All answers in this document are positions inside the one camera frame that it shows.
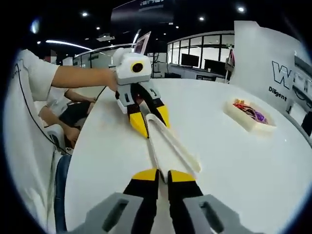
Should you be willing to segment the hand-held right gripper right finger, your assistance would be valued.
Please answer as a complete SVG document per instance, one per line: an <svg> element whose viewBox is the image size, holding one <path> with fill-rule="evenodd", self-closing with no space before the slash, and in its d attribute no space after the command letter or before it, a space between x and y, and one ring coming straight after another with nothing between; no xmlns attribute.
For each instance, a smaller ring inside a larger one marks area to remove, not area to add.
<svg viewBox="0 0 312 234"><path fill-rule="evenodd" d="M170 217L177 234L252 234L239 215L213 195L204 195L191 174L168 172Z"/></svg>

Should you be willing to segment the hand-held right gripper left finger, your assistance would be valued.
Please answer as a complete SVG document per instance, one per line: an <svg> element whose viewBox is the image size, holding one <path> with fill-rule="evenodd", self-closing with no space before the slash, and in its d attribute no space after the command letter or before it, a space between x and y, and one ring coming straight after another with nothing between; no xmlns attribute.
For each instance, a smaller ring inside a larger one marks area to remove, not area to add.
<svg viewBox="0 0 312 234"><path fill-rule="evenodd" d="M159 169L132 176L122 193L113 193L86 215L72 234L149 234L156 216Z"/></svg>

